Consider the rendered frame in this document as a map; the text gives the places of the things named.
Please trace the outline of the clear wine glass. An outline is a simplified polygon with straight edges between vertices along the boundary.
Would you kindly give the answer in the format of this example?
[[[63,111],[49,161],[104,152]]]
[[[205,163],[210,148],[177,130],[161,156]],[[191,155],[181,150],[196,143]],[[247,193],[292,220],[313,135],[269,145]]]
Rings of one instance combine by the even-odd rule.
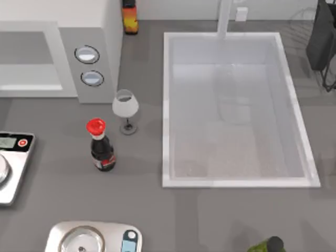
[[[130,90],[118,90],[112,103],[112,110],[122,120],[120,125],[121,133],[132,135],[137,131],[137,125],[130,122],[130,119],[138,112],[139,103]]]

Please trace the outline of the white sink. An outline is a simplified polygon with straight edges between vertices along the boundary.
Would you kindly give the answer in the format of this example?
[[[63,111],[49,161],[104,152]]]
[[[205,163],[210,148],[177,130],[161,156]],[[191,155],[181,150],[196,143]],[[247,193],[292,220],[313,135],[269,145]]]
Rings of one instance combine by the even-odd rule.
[[[321,186],[278,32],[163,37],[163,187]]]

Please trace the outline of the dark bottle with red cap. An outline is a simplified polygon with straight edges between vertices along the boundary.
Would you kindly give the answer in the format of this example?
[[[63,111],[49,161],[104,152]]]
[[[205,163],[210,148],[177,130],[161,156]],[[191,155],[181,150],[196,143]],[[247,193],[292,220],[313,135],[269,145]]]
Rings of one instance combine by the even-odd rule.
[[[90,144],[91,156],[95,167],[101,172],[111,171],[116,163],[114,148],[106,135],[106,122],[101,118],[93,118],[86,124],[92,140]]]

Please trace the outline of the round microwave knob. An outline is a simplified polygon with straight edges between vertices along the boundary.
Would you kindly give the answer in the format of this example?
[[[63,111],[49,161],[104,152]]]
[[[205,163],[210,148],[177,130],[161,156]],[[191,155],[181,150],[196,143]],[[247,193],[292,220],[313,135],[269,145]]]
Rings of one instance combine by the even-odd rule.
[[[92,46],[84,45],[74,51],[75,58],[83,64],[94,64],[100,59],[98,50]]]
[[[81,81],[91,87],[97,87],[104,82],[104,76],[95,70],[83,72],[80,76]]]

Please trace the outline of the orange and black bottle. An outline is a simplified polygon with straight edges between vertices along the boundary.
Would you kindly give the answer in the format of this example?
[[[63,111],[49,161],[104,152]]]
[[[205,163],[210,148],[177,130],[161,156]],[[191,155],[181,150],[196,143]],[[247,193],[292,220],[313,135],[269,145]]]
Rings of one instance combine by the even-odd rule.
[[[122,0],[122,18],[124,32],[135,35],[139,31],[136,0]]]

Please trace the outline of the white scale with blue display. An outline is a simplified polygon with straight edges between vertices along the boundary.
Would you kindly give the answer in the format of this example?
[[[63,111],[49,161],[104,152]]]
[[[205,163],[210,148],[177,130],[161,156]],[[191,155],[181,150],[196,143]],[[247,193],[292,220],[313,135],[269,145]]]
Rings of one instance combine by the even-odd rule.
[[[50,230],[44,252],[142,252],[142,234],[132,225],[64,221]]]

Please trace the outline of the white tap lever block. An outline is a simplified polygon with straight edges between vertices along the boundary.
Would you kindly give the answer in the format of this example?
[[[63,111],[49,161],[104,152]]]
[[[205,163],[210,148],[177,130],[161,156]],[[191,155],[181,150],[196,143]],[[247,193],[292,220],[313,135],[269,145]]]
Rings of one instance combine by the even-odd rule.
[[[236,22],[245,22],[247,20],[248,8],[247,7],[238,7],[236,9]]]

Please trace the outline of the pale microwave oven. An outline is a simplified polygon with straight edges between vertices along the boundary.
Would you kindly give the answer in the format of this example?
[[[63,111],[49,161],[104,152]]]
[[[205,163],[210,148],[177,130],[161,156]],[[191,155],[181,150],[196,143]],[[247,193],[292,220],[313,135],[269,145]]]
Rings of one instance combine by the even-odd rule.
[[[77,98],[111,103],[117,93],[123,25],[121,0],[0,0],[0,98]],[[89,45],[100,59],[79,62]],[[103,84],[84,84],[95,70]]]

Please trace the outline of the green bottle with black cap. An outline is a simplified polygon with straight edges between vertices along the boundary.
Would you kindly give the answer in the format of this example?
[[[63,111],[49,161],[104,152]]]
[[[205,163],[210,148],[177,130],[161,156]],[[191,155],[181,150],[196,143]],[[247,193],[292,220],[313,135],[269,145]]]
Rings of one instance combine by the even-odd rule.
[[[248,248],[247,252],[286,252],[283,240],[278,236],[271,236]]]

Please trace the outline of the silver scale with red button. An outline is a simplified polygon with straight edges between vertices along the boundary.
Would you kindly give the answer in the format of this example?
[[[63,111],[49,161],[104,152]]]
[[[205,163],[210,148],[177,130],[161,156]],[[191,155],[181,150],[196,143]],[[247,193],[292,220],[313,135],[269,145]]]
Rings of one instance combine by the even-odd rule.
[[[35,140],[32,133],[0,131],[0,206],[13,204]]]

